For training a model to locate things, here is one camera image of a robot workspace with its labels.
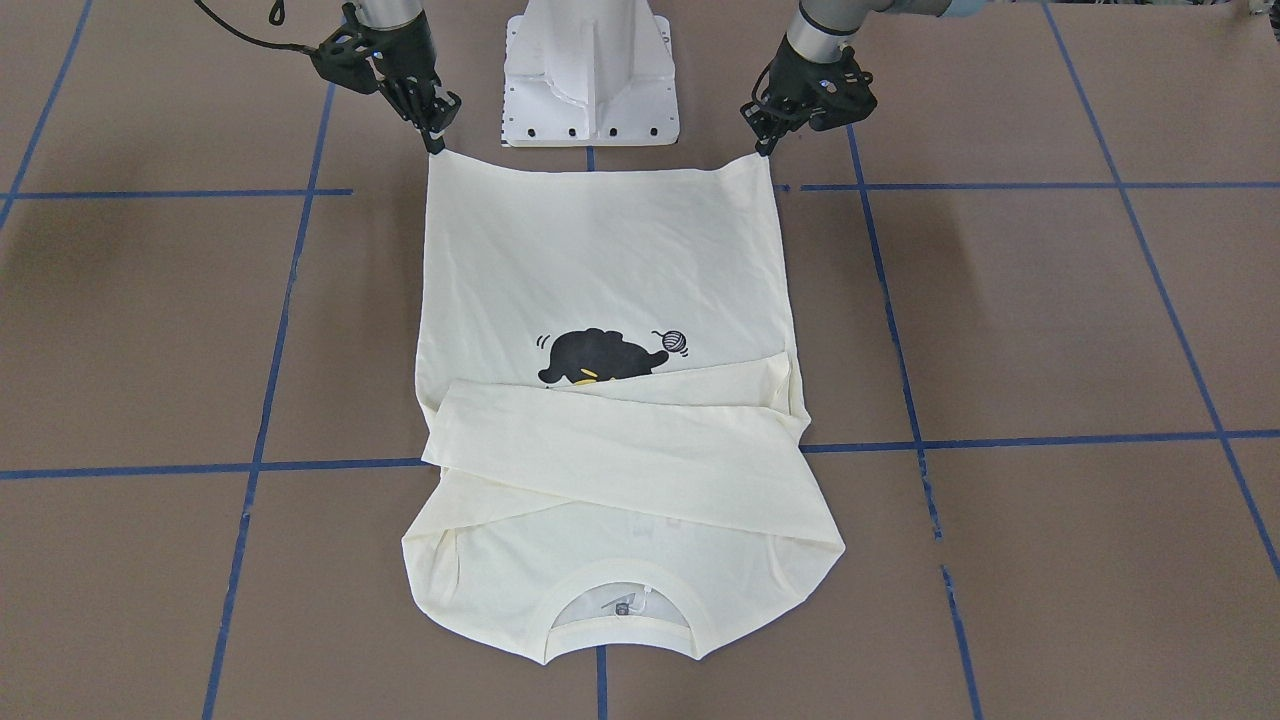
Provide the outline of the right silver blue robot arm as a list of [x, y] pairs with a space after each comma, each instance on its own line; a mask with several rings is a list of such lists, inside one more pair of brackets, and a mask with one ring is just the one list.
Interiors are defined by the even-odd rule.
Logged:
[[462, 108], [436, 73], [436, 49], [421, 1], [355, 1], [344, 9], [355, 33], [357, 91], [381, 95], [422, 137], [429, 154]]

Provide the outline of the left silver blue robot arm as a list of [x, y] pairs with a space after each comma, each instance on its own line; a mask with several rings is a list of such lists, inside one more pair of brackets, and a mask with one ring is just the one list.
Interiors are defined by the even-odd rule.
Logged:
[[968, 17], [986, 1], [800, 1], [773, 58], [740, 114], [768, 158], [804, 126], [817, 132], [865, 120], [878, 105], [873, 74], [861, 69], [852, 41], [876, 13]]

